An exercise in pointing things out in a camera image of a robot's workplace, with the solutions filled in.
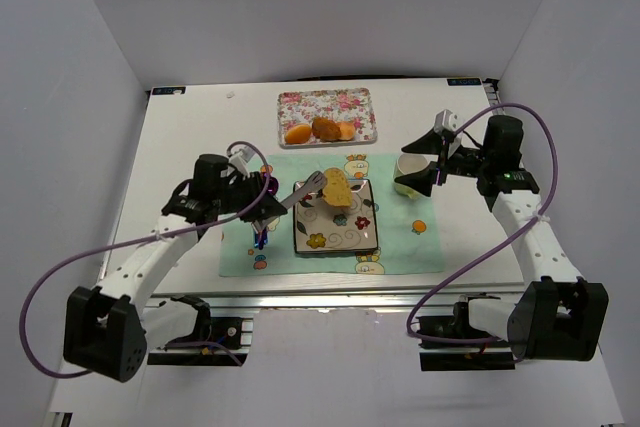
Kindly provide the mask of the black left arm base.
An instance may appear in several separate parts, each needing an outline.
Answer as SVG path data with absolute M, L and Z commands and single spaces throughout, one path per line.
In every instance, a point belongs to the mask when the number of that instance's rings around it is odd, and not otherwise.
M 170 302 L 196 313 L 189 333 L 172 339 L 168 346 L 151 351 L 147 364 L 180 367 L 241 367 L 248 357 L 251 322 L 248 318 L 213 314 L 198 297 L 171 297 Z

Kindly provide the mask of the yellow bread slice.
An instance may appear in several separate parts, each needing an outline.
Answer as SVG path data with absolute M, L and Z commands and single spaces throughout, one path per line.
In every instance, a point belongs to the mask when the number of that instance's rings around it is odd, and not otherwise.
M 349 181 L 339 168 L 328 168 L 324 171 L 326 185 L 322 188 L 322 198 L 332 207 L 349 208 L 352 203 L 352 192 Z

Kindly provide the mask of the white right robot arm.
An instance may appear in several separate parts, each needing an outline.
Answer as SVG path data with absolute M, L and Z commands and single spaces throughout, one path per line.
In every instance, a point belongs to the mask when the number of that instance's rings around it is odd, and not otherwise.
M 408 335 L 425 347 L 503 341 L 516 360 L 591 360 L 609 296 L 602 284 L 585 279 L 556 238 L 545 216 L 550 201 L 541 197 L 533 175 L 521 164 L 522 122 L 493 115 L 482 143 L 472 147 L 462 144 L 465 129 L 463 120 L 451 111 L 438 113 L 433 128 L 402 149 L 407 154 L 432 155 L 434 161 L 395 181 L 428 197 L 450 176 L 474 179 L 506 238 L 471 264 L 477 266 L 511 248 L 525 290 L 517 302 L 490 294 L 466 296 L 455 303 L 447 324 L 431 325 L 411 313 Z

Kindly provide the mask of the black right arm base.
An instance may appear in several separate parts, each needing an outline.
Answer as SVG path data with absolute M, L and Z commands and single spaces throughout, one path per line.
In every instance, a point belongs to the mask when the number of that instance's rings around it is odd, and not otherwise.
M 456 302 L 450 315 L 419 315 L 410 322 L 419 340 L 422 372 L 510 371 L 517 361 L 504 340 L 469 323 L 467 302 Z

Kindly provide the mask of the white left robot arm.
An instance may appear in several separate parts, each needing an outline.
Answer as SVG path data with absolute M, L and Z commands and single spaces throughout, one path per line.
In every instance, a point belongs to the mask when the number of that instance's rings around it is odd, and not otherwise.
M 162 208 L 151 236 L 94 287 L 78 287 L 70 294 L 64 360 L 127 382 L 153 350 L 220 349 L 211 333 L 208 303 L 181 295 L 149 307 L 152 294 L 210 228 L 239 219 L 262 234 L 272 220 L 326 185 L 326 176 L 315 171 L 302 187 L 279 200 L 268 171 L 248 171 L 242 152 L 200 155 L 192 177 L 174 189 Z

